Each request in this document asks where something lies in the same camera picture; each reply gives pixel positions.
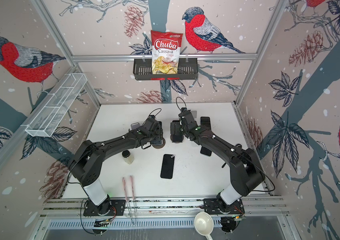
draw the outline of white wire mesh basket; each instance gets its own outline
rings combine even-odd
[[[67,74],[62,86],[55,93],[49,93],[51,99],[32,120],[26,132],[33,137],[51,137],[86,82],[83,73]]]

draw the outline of white ladle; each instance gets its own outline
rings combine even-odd
[[[200,212],[194,218],[194,227],[197,233],[205,236],[208,240],[213,240],[210,236],[214,228],[213,219],[205,212]]]

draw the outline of black shelf basket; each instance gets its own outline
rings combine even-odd
[[[180,58],[177,74],[153,74],[151,59],[134,59],[133,73],[135,80],[195,80],[198,77],[197,58]]]

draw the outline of red and white chip bag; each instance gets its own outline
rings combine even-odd
[[[181,51],[182,33],[151,31],[153,74],[176,74]]]

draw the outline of white tabletop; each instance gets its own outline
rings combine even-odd
[[[102,105],[88,139],[99,142],[122,136],[132,123],[139,122],[142,125],[148,114],[156,108],[162,108],[156,119],[162,121],[166,145],[161,149],[131,149],[135,158],[131,165],[123,160],[121,153],[106,159],[99,178],[110,197],[124,197],[122,177],[126,178],[128,195],[131,195],[130,175],[134,176],[136,197],[216,195],[227,187],[230,170],[227,165],[221,168],[225,162],[220,157],[214,153],[211,157],[200,154],[201,146],[186,138],[182,143],[171,142],[170,122],[177,120],[180,113],[176,104]],[[187,108],[197,111],[198,124],[201,116],[210,117],[211,130],[217,136],[233,145],[239,143],[247,149],[231,103],[187,103]],[[160,177],[164,154],[175,155],[172,179]],[[72,176],[70,181],[78,182]],[[263,190],[263,187],[259,185],[256,189]],[[63,194],[63,198],[86,197],[78,184],[68,184]]]

